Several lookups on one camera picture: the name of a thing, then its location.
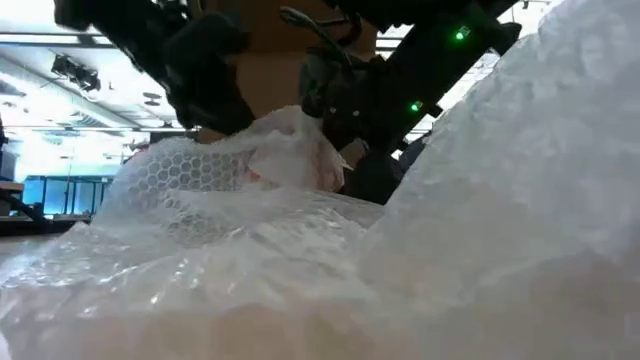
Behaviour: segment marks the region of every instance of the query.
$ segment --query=black cable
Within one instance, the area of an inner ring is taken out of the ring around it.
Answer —
[[[352,79],[355,77],[353,73],[353,64],[351,63],[351,58],[349,54],[340,46],[340,44],[329,35],[318,23],[316,23],[313,19],[307,16],[305,13],[298,11],[296,9],[283,6],[280,8],[280,17],[282,20],[288,24],[303,27],[305,29],[309,29],[316,33],[322,40],[324,40],[327,44],[331,46],[331,48],[339,55],[340,63],[343,65],[343,70],[345,70],[345,76],[348,79]]]
[[[351,46],[362,35],[362,19],[358,14],[345,14],[345,19],[351,24],[349,32],[338,40],[340,46]]]
[[[61,80],[61,79],[62,79],[62,76],[58,76],[58,77],[57,77],[57,78],[55,78],[55,79],[50,79],[49,81],[47,81],[46,83],[44,83],[42,86],[40,86],[40,87],[39,87],[39,89],[44,89],[45,87],[47,87],[47,86],[51,85],[54,81],[58,81],[58,80]]]
[[[349,19],[346,17],[342,19],[316,21],[316,24],[322,27],[340,26],[340,25],[346,25],[348,23],[349,23]]]

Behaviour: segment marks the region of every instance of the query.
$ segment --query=ceiling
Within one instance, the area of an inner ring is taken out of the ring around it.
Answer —
[[[523,34],[534,32],[550,5],[560,1],[531,0],[526,9],[522,2],[518,3],[501,21],[515,20],[524,25]],[[103,135],[116,143],[121,143],[127,137],[123,134],[131,128],[157,128],[165,123],[179,127],[174,110],[158,84],[139,73],[123,53],[95,30],[90,34],[95,36],[96,44],[87,47],[79,43],[75,33],[56,26],[52,19],[53,4],[53,0],[0,0],[0,106],[4,106],[0,110],[7,114],[3,116],[5,126],[62,126],[78,131],[114,128]],[[401,27],[381,34],[377,45],[393,48],[408,30]],[[73,84],[56,77],[51,73],[56,54],[71,56],[97,70],[102,90],[83,94]],[[450,108],[491,72],[497,60],[492,56],[483,58],[440,105]],[[149,99],[144,93],[161,98],[156,101],[157,105],[148,106],[145,102]],[[425,119],[415,133],[429,129],[432,121]]]

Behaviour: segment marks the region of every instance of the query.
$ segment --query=ceiling light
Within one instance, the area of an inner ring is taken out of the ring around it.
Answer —
[[[21,129],[31,131],[64,131],[64,126],[5,126],[5,129]]]
[[[113,45],[113,43],[106,36],[94,36],[93,40],[96,42],[96,44]]]
[[[78,37],[74,35],[0,34],[0,42],[22,44],[80,44]]]
[[[43,118],[65,117],[73,112],[71,103],[64,96],[46,92],[42,86],[5,73],[0,73],[0,80],[26,93],[17,102]]]
[[[138,131],[142,131],[142,132],[185,132],[185,131],[195,131],[194,129],[192,130],[187,130],[184,128],[141,128],[138,129]]]
[[[133,128],[125,127],[74,127],[74,131],[133,131]]]

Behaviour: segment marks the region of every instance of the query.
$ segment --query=desk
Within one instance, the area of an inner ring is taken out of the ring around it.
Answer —
[[[24,191],[24,184],[14,183],[10,181],[0,181],[0,189],[12,193],[22,193]]]
[[[24,184],[14,183],[11,181],[0,181],[0,189],[8,192],[9,194],[18,194],[18,198],[22,199],[22,193],[24,192]],[[9,216],[11,212],[11,205],[0,200],[0,216]]]

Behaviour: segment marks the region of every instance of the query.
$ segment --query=transparent plastic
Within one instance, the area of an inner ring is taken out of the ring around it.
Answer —
[[[640,358],[638,18],[559,5],[384,211],[277,184],[113,200],[4,264],[6,358]]]

